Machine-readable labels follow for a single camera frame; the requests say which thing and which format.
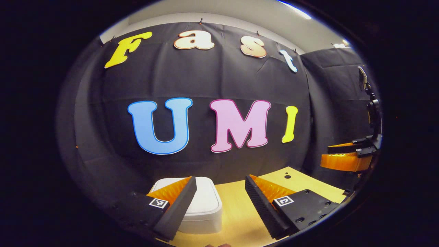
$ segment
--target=letter m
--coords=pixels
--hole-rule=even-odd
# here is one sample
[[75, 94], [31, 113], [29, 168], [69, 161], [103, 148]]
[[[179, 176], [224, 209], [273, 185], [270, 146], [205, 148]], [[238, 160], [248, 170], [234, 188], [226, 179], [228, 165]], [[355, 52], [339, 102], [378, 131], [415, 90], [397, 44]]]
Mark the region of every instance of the letter m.
[[267, 114], [270, 103], [264, 100], [253, 102], [245, 119], [242, 118], [235, 102], [230, 99], [218, 99], [210, 102], [210, 109], [216, 113], [216, 141], [210, 148], [214, 153], [227, 152], [232, 149], [228, 133], [235, 145], [240, 149], [248, 134], [252, 132], [247, 142], [249, 148], [264, 146], [266, 137]]

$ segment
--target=wooden table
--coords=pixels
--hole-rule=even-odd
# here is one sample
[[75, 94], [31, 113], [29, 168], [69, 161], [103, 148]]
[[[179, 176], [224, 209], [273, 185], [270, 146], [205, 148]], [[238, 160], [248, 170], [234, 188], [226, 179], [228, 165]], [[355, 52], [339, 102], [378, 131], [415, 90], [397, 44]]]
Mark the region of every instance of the wooden table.
[[[325, 184], [291, 167], [259, 176], [293, 191], [310, 189], [327, 199], [341, 203], [344, 190]], [[222, 230], [213, 234], [187, 234], [178, 231], [169, 244], [177, 247], [217, 247], [228, 243], [232, 247], [262, 247], [276, 242], [245, 191], [245, 181], [215, 185], [223, 203]]]

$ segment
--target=white plastic box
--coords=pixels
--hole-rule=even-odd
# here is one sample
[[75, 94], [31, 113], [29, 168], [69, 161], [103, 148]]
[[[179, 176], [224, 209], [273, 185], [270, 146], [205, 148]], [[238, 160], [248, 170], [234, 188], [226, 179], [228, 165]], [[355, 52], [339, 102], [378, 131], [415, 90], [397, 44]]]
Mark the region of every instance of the white plastic box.
[[[161, 189], [184, 178], [163, 178], [158, 180], [151, 192]], [[209, 234], [221, 231], [223, 204], [210, 178], [196, 177], [195, 192], [189, 208], [181, 222], [181, 232], [189, 234]]]

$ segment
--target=yellow letter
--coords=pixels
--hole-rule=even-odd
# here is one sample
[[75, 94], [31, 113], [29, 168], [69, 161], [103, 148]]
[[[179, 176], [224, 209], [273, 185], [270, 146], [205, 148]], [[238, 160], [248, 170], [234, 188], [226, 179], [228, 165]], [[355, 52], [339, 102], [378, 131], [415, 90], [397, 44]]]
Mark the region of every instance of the yellow letter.
[[250, 36], [244, 36], [241, 38], [241, 51], [242, 53], [257, 57], [257, 58], [263, 58], [267, 55], [267, 52], [264, 48], [264, 42], [258, 38], [253, 38]]
[[197, 48], [200, 50], [208, 50], [215, 46], [215, 44], [210, 40], [210, 33], [206, 31], [186, 31], [180, 33], [178, 36], [183, 38], [179, 38], [174, 42], [174, 46], [177, 49], [189, 50], [192, 48]]
[[294, 139], [294, 123], [296, 122], [297, 107], [287, 106], [287, 129], [285, 135], [282, 137], [282, 143], [291, 142]]
[[111, 59], [105, 64], [105, 68], [110, 68], [111, 66], [125, 62], [125, 60], [128, 58], [125, 56], [126, 50], [128, 50], [128, 52], [135, 51], [137, 47], [139, 47], [140, 39], [149, 39], [151, 36], [152, 32], [147, 32], [119, 41], [119, 46], [116, 48], [116, 51]]

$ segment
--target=light blue letter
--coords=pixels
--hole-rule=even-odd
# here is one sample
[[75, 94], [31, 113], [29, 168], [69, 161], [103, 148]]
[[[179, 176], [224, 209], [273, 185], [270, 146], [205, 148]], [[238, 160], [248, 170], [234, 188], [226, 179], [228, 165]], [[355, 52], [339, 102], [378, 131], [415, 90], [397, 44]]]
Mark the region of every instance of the light blue letter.
[[153, 154], [172, 154], [181, 151], [189, 141], [187, 109], [192, 106], [190, 98], [171, 98], [165, 106], [172, 111], [174, 138], [168, 142], [157, 140], [154, 133], [152, 113], [157, 109], [154, 101], [134, 102], [128, 106], [133, 116], [134, 134], [140, 147]]
[[288, 55], [288, 53], [286, 51], [284, 51], [284, 50], [280, 50], [279, 52], [284, 56], [285, 60], [288, 63], [288, 67], [290, 67], [290, 69], [294, 73], [297, 73], [297, 68], [294, 67], [294, 64], [293, 64], [293, 58], [290, 55]]

